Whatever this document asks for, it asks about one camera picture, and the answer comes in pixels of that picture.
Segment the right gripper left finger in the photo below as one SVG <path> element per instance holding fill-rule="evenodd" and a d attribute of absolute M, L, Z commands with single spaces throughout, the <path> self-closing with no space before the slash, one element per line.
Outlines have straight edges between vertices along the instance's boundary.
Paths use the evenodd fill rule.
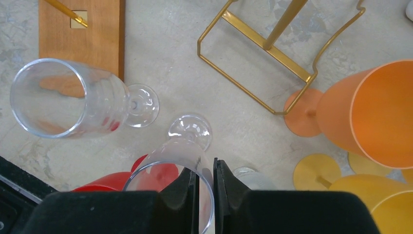
<path fill-rule="evenodd" d="M 188 169 L 160 192 L 59 192 L 33 211 L 24 234 L 193 234 L 197 186 Z"/>

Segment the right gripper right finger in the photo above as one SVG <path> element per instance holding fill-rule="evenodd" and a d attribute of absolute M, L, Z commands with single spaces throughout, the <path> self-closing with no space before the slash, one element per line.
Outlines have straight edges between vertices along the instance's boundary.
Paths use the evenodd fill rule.
<path fill-rule="evenodd" d="M 214 159 L 217 234 L 377 234 L 365 204 L 348 192 L 251 190 Z"/>

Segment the red plastic goblet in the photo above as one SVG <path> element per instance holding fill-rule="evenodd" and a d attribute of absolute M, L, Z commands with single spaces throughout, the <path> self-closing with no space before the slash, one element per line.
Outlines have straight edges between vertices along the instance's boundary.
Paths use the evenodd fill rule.
<path fill-rule="evenodd" d="M 146 155 L 141 156 L 133 164 L 129 172 L 117 172 L 106 175 L 91 183 L 73 189 L 74 192 L 118 192 L 121 191 L 132 172 L 141 164 Z M 140 180 L 138 190 L 161 191 L 171 184 L 179 176 L 178 167 L 175 164 L 158 164 L 150 168 L 150 172 L 141 172 L 138 175 Z"/>

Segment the clear wine glass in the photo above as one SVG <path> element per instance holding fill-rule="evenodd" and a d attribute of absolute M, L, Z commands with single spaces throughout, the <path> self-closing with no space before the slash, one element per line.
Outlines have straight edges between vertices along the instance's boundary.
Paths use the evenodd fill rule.
<path fill-rule="evenodd" d="M 205 234 L 213 222 L 215 211 L 212 164 L 205 154 L 212 142 L 212 128 L 200 114 L 189 113 L 173 121 L 168 136 L 166 143 L 133 170 L 123 190 L 148 191 L 151 185 L 160 185 L 164 189 L 170 184 L 165 180 L 175 178 L 170 172 L 161 170 L 161 166 L 189 169 L 200 179 L 199 232 Z"/>

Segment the gold swirl wine glass rack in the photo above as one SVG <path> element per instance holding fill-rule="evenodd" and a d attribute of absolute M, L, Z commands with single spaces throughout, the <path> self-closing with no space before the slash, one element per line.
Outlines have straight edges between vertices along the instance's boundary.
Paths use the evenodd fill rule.
<path fill-rule="evenodd" d="M 87 27 L 70 19 L 44 0 L 38 1 L 39 58 L 82 62 L 117 75 L 125 73 L 124 0 L 63 0 L 79 13 Z"/>

